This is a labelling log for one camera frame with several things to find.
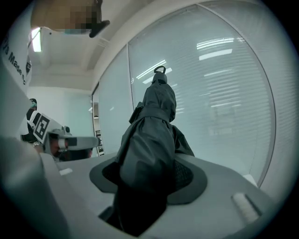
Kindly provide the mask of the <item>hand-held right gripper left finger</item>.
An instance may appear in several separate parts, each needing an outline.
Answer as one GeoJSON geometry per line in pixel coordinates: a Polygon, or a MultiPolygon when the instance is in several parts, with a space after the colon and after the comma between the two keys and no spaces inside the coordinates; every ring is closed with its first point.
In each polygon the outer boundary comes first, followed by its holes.
{"type": "Polygon", "coordinates": [[[46,179],[40,154],[15,138],[0,139],[0,187],[26,222],[46,239],[70,230],[46,179]]]}

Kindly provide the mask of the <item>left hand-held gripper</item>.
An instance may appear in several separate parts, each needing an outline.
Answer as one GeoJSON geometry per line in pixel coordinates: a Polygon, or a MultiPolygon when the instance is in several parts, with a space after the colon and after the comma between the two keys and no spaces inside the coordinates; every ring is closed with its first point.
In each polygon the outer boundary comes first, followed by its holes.
{"type": "Polygon", "coordinates": [[[21,135],[21,140],[29,143],[38,153],[51,154],[50,142],[58,140],[60,149],[83,150],[98,147],[100,139],[97,137],[69,136],[70,128],[63,126],[39,111],[27,112],[27,134],[21,135]]]}

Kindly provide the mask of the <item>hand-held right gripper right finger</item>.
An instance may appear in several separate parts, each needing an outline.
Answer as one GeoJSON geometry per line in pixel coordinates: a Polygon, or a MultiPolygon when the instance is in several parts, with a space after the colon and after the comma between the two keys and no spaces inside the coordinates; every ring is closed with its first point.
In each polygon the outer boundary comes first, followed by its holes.
{"type": "MultiPolygon", "coordinates": [[[[66,217],[73,239],[128,239],[99,215],[112,204],[113,195],[100,191],[90,172],[114,161],[114,154],[69,162],[55,162],[41,154],[45,176],[66,217]]],[[[201,173],[207,187],[189,204],[170,205],[141,235],[143,239],[247,239],[271,219],[272,200],[237,172],[192,156],[176,160],[194,171],[194,183],[176,192],[190,196],[199,189],[201,173]]]]}

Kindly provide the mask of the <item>person's left hand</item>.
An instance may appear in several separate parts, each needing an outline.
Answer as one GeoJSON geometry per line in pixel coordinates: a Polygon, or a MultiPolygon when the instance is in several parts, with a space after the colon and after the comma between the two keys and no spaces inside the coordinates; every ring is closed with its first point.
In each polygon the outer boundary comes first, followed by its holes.
{"type": "Polygon", "coordinates": [[[51,154],[57,158],[60,162],[77,161],[82,159],[91,158],[93,154],[93,148],[82,150],[67,150],[62,151],[59,147],[58,140],[53,139],[50,142],[51,154]]]}

